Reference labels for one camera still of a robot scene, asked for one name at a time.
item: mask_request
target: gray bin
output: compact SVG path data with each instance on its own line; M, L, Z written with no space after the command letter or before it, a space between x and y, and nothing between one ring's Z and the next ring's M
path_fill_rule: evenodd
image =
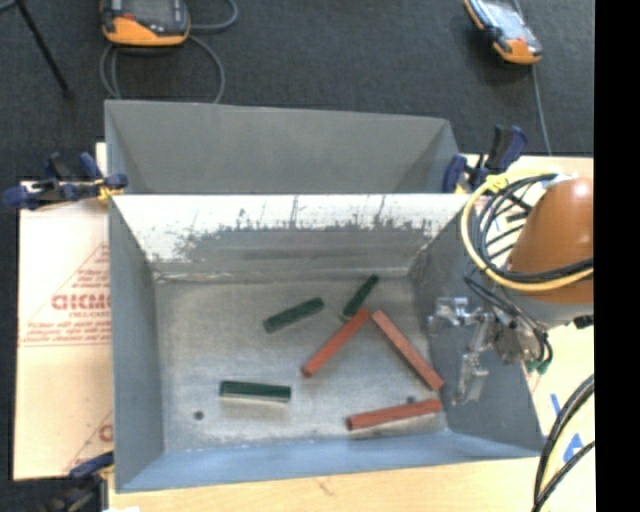
M107 102L107 134L110 172L131 179L110 210L117 490L538 453L521 369L486 353L482 396L455 404L472 331L426 334L438 296L470 295L457 230L466 198L425 193L441 181L434 162L455 152L448 123ZM438 392L371 321L314 377L301 374L371 274L380 281L366 307L431 362L445 380ZM322 311L265 331L265 318L313 297ZM292 397L222 398L226 379L287 385ZM349 415L428 398L443 411L345 426Z

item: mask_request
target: red block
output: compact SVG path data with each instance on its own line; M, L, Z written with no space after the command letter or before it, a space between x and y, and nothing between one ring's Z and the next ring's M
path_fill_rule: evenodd
M412 404L379 409L377 411L356 414L347 418L347 428L357 430L360 428L373 427L382 423L413 418L423 414L431 414L442 410L442 403L437 398L423 400Z
M340 330L325 343L316 354L309 359L302 367L302 373L306 377L314 375L322 366L340 350L349 339L362 327L362 325L371 317L371 312L367 308L360 309L351 320L344 324Z
M372 315L373 321L380 327L391 343L398 349L407 362L413 367L413 369L420 375L427 385L433 389L438 390L444 385L444 381L420 355L411 342L400 332L400 329L384 314L381 310L376 311Z

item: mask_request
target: green block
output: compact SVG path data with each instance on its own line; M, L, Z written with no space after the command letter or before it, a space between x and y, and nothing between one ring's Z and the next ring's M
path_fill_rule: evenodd
M320 297L316 297L267 318L263 322L264 328L268 333L278 331L294 322L318 313L322 308L324 308L324 302L322 302Z
M367 298L369 293L371 293L371 290L379 280L380 278L375 274L369 276L369 278L364 282L362 286L360 286L360 288L358 288L358 291L356 291L355 295L342 310L342 318L344 318L345 320L349 320L360 310L362 304L364 303L364 300Z
M291 400L291 388L274 384L225 380L220 383L220 396L288 402Z

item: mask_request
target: dark floor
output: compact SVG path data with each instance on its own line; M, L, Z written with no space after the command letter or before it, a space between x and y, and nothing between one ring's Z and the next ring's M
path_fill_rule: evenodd
M41 177L42 162L54 151L73 164L103 136L107 92L98 71L105 48L98 0L25 4L75 97L63 98L17 7L0 10L0 190L21 178ZM222 0L188 4L199 24L229 13ZM469 153L488 151L496 124L517 125L529 139L527 153L593 156L595 0L521 3L545 50L533 68L500 62L460 0L237 4L237 24L201 36L225 68L221 103L442 117L450 121L459 149ZM212 61L191 42L162 58L121 56L118 70L125 97L212 101L218 91ZM28 510L69 485L10 482L16 236L15 215L3 212L2 511ZM44 255L42 263L43 272L51 271Z

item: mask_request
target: handheld device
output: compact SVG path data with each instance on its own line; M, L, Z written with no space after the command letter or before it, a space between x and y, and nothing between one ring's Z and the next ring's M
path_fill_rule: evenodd
M177 46L189 36L190 17L183 0L102 0L102 32L127 46Z
M505 0L464 0L471 21L491 39L493 48L507 62L534 64L542 58L542 46L516 7Z

